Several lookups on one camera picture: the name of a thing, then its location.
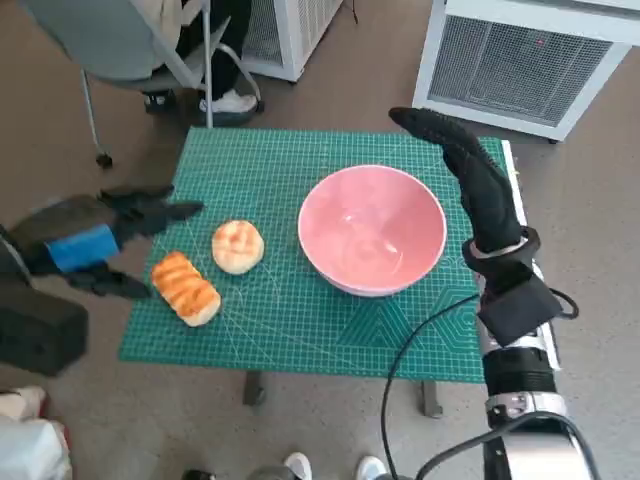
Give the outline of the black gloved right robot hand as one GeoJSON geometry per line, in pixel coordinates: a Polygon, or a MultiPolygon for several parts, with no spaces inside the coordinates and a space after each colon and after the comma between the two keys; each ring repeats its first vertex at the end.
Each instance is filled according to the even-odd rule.
{"type": "Polygon", "coordinates": [[[520,243],[522,230],[510,183],[472,132],[429,109],[393,107],[388,115],[413,137],[442,148],[480,252],[490,254],[520,243]]]}

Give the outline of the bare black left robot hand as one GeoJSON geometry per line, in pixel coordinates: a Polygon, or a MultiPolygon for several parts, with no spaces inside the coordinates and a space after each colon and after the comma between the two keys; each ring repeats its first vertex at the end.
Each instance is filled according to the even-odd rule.
{"type": "Polygon", "coordinates": [[[1,230],[1,273],[25,281],[57,275],[94,295],[147,298],[145,283],[111,269],[108,260],[135,237],[153,237],[204,208],[201,201],[168,202],[173,191],[171,185],[121,186],[37,210],[1,230]]]}

